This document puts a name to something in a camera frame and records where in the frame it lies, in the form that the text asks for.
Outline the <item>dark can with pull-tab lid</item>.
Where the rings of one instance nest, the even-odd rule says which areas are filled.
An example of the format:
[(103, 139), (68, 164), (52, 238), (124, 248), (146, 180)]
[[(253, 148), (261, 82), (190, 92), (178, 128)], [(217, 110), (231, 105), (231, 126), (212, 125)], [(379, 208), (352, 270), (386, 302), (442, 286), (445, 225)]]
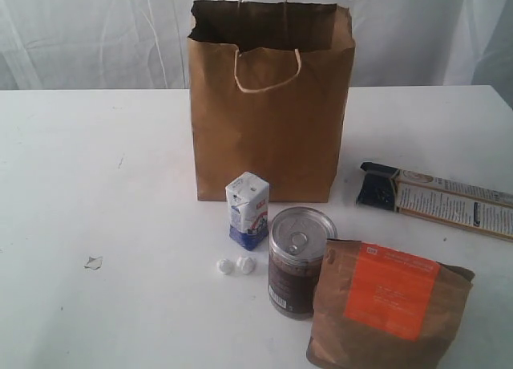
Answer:
[(313, 316), (313, 298), (326, 242), (337, 236), (335, 224), (309, 207), (280, 211), (269, 230), (268, 292), (271, 303), (293, 319)]

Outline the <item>brown paper shopping bag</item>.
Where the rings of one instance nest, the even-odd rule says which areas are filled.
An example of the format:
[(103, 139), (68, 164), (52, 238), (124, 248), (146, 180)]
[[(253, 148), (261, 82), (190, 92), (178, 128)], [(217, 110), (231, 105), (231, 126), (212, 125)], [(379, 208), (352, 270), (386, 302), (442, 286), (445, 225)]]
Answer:
[(244, 172), (275, 202), (321, 203), (337, 175), (356, 44), (336, 4), (196, 0), (188, 68), (197, 197)]

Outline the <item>long printed cardboard box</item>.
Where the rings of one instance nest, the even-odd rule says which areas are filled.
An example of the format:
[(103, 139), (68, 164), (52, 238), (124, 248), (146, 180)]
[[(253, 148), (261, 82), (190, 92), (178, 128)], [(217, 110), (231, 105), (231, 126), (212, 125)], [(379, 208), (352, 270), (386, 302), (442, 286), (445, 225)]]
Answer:
[(372, 162), (361, 169), (360, 205), (512, 240), (509, 193)]

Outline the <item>small white blue milk carton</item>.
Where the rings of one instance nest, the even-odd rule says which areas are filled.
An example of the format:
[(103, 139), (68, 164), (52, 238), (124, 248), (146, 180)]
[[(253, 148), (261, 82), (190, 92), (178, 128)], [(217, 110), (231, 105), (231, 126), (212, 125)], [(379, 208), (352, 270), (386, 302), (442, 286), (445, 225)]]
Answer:
[(269, 183), (244, 172), (225, 188), (229, 236), (248, 251), (269, 234)]

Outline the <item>white backdrop curtain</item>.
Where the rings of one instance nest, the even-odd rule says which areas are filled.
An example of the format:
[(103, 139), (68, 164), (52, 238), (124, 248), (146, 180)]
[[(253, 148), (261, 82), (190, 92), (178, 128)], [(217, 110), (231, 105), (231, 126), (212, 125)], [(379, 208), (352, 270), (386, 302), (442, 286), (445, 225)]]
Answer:
[[(193, 1), (1, 0), (1, 87), (184, 88)], [(349, 8), (356, 87), (512, 83), (512, 0), (290, 1)]]

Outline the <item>brown pouch with orange label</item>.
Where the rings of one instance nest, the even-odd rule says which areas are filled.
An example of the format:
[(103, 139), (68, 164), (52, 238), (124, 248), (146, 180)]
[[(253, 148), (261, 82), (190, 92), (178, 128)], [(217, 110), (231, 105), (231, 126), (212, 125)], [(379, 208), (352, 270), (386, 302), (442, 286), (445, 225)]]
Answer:
[(474, 277), (380, 245), (329, 239), (306, 357), (320, 368), (436, 368)]

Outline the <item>small torn tape scrap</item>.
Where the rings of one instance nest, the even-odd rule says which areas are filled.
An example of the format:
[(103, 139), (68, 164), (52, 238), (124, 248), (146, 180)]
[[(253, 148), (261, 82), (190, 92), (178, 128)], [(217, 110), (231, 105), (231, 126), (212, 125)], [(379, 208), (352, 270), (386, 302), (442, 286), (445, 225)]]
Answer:
[(103, 257), (89, 257), (84, 268), (87, 270), (99, 270), (103, 264)]

